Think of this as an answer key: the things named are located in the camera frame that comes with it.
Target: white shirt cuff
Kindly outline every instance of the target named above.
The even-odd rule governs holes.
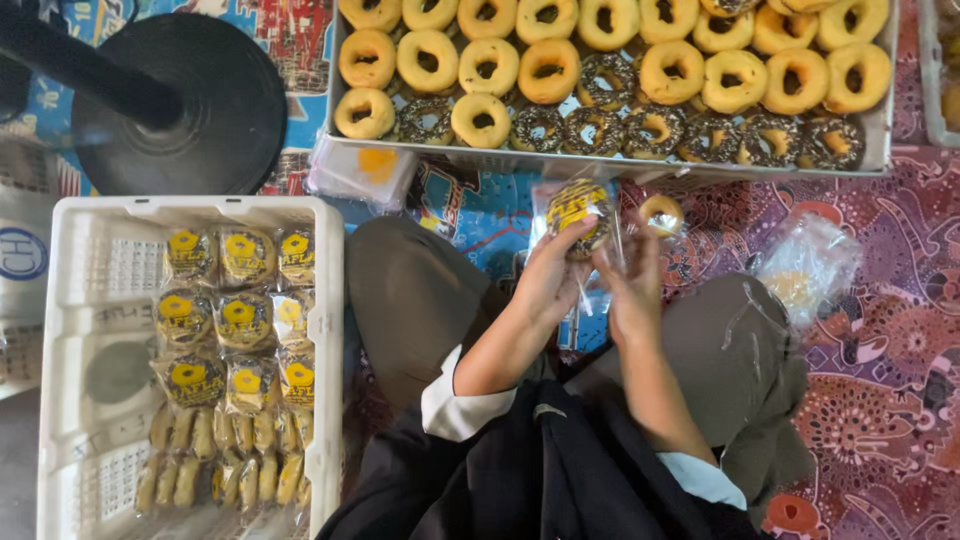
[[[690,495],[711,503],[726,503],[746,511],[747,498],[743,496],[740,488],[736,487],[723,471],[703,459],[680,452],[662,452],[657,454],[657,459]]]
[[[516,388],[487,396],[454,395],[453,372],[462,348],[457,345],[450,352],[440,368],[443,374],[420,395],[423,432],[454,442],[471,438],[490,420],[506,414],[516,396]]]

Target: gray pants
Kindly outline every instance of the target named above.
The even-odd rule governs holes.
[[[376,379],[394,410],[420,397],[450,351],[466,351],[508,299],[442,238],[381,217],[347,242],[350,301]],[[806,363],[788,353],[783,310],[757,280],[710,280],[663,314],[663,349],[694,422],[744,493],[755,524],[779,483],[810,457],[790,425]],[[566,384],[585,400],[622,396],[614,348]]]

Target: white plastic crate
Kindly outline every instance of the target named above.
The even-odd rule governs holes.
[[[304,473],[313,482],[309,529],[290,512],[239,526],[210,504],[188,517],[137,518],[137,471],[149,454],[150,423],[162,391],[151,384],[120,403],[95,402],[85,386],[94,355],[116,342],[153,345],[151,299],[172,227],[243,224],[272,231],[314,224],[316,344],[314,440]],[[340,504],[344,224],[313,197],[93,197],[54,210],[37,474],[39,540],[312,539]]]

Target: blue circular logo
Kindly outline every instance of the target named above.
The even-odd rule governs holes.
[[[25,282],[42,276],[49,263],[47,247],[30,231],[0,229],[0,276]]]

